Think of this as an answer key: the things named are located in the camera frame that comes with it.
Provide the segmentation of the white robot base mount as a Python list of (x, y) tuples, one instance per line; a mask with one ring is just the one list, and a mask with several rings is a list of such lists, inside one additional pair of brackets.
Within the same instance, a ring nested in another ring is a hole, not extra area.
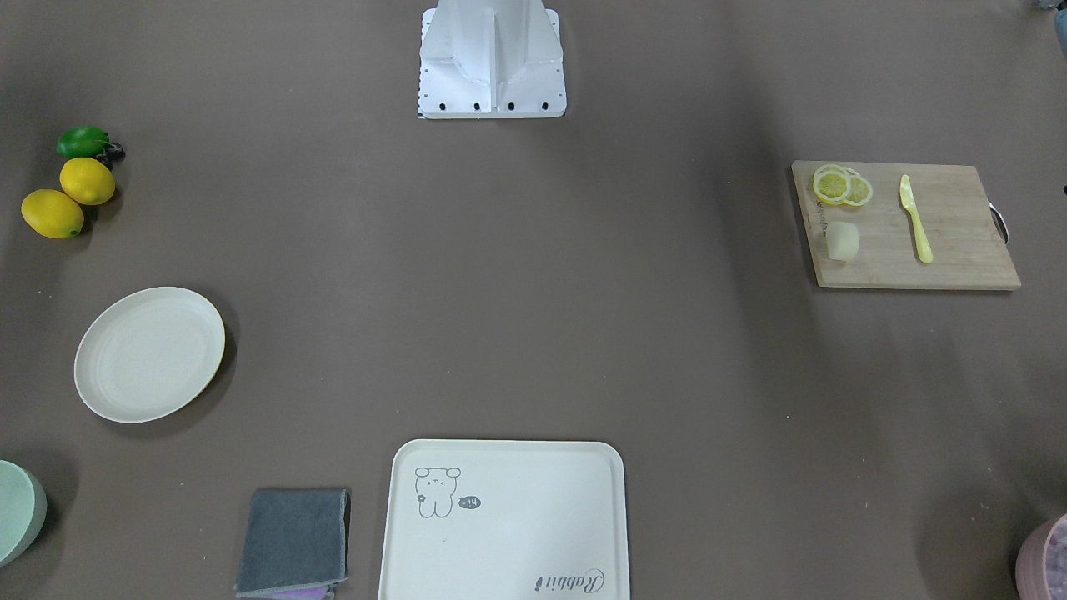
[(423, 12), (419, 119), (559, 119), (559, 15), (541, 1), (439, 1)]

